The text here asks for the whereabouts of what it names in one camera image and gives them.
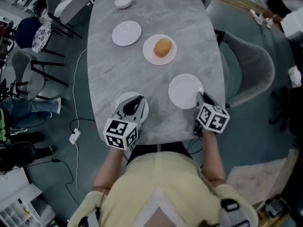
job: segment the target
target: person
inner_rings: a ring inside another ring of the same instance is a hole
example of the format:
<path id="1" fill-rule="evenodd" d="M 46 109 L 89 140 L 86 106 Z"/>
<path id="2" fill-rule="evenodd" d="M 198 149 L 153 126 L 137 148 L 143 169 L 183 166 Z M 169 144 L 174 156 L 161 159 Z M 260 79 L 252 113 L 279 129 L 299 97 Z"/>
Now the person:
<path id="1" fill-rule="evenodd" d="M 44 101 L 28 101 L 8 97 L 0 102 L 0 108 L 9 112 L 9 123 L 13 129 L 39 125 L 53 113 L 60 114 L 61 98 Z"/>
<path id="2" fill-rule="evenodd" d="M 218 224 L 222 199 L 232 199 L 243 209 L 250 227 L 258 217 L 225 181 L 216 135 L 203 131 L 203 168 L 192 159 L 182 142 L 137 145 L 126 173 L 119 178 L 124 151 L 111 148 L 68 227 L 82 226 L 85 216 L 100 206 L 98 225 L 106 226 L 213 226 Z"/>
<path id="3" fill-rule="evenodd" d="M 266 4 L 268 9 L 262 14 L 256 13 L 253 9 L 250 10 L 250 14 L 259 25 L 266 21 L 270 29 L 274 24 L 281 23 L 287 14 L 303 7 L 303 0 L 268 0 Z"/>
<path id="4" fill-rule="evenodd" d="M 7 39 L 14 39 L 13 35 L 10 35 L 10 33 L 14 33 L 15 29 L 7 28 L 6 25 L 0 23 L 0 39 L 7 38 Z"/>
<path id="5" fill-rule="evenodd" d="M 36 148 L 34 144 L 44 140 L 42 133 L 10 135 L 11 145 L 0 145 L 0 172 L 23 167 L 33 161 L 53 155 L 53 147 Z"/>

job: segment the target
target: marble table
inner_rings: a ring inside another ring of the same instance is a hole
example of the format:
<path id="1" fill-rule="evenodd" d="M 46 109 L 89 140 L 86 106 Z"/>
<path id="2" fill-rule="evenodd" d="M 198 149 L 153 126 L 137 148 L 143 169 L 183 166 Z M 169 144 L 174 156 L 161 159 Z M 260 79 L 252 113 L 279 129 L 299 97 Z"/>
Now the marble table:
<path id="1" fill-rule="evenodd" d="M 133 20 L 142 27 L 139 40 L 126 47 L 113 43 L 116 25 Z M 175 59 L 164 66 L 150 64 L 143 56 L 144 42 L 165 34 L 178 47 Z M 193 138 L 196 109 L 177 108 L 168 96 L 171 80 L 181 74 L 198 77 L 219 104 L 225 105 L 220 51 L 214 28 L 201 0 L 134 0 L 127 9 L 117 9 L 114 0 L 96 0 L 88 37 L 88 76 L 92 107 L 100 137 L 116 100 L 136 91 L 147 98 L 149 115 L 138 144 L 161 144 Z"/>

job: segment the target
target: black chair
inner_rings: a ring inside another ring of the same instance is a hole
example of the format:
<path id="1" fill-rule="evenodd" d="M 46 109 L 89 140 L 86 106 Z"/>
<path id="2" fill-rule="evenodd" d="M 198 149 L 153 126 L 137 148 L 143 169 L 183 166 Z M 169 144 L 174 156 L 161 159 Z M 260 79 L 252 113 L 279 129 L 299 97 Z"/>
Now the black chair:
<path id="1" fill-rule="evenodd" d="M 279 92 L 272 92 L 271 96 L 279 105 L 278 115 L 268 121 L 269 124 L 276 124 L 282 119 L 280 131 L 285 131 L 289 119 L 289 130 L 293 135 L 303 134 L 303 89 L 302 87 L 292 88 L 289 92 L 287 87 L 281 87 Z"/>
<path id="2" fill-rule="evenodd" d="M 72 0 L 57 17 L 55 16 L 55 10 L 62 0 L 46 0 L 47 4 L 47 14 L 48 16 L 60 24 L 62 27 L 66 28 L 68 31 L 82 39 L 82 37 L 77 34 L 72 28 L 69 22 L 88 4 L 90 3 L 93 6 L 91 1 L 95 0 Z"/>

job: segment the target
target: white box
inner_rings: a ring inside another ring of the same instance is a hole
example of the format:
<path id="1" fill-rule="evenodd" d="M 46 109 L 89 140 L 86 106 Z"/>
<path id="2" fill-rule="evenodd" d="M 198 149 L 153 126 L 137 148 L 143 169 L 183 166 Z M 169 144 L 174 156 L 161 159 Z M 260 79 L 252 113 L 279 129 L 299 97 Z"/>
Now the white box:
<path id="1" fill-rule="evenodd" d="M 207 103 L 203 103 L 197 117 L 203 128 L 217 133 L 223 132 L 229 118 L 230 116 L 225 109 Z"/>

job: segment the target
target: jeans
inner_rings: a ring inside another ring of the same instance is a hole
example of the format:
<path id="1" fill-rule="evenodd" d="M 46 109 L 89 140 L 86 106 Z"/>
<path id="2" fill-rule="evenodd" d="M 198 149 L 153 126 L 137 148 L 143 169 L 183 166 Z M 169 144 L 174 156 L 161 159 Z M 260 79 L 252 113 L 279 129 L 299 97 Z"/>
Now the jeans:
<path id="1" fill-rule="evenodd" d="M 161 145 L 161 152 L 163 152 L 163 151 L 177 152 L 179 154 L 182 154 L 182 155 L 192 159 L 191 155 L 185 149 L 182 142 L 162 144 Z M 126 165 L 128 165 L 131 161 L 133 161 L 135 158 L 137 158 L 139 156 L 143 156 L 145 154 L 155 153 L 155 152 L 157 152 L 157 146 L 156 145 L 135 146 L 135 148 L 134 148 L 131 156 L 129 157 Z"/>
<path id="2" fill-rule="evenodd" d="M 6 98 L 0 102 L 0 108 L 8 110 L 10 126 L 20 129 L 43 123 L 52 115 L 51 113 L 57 113 L 58 102 L 55 100 L 21 101 Z"/>

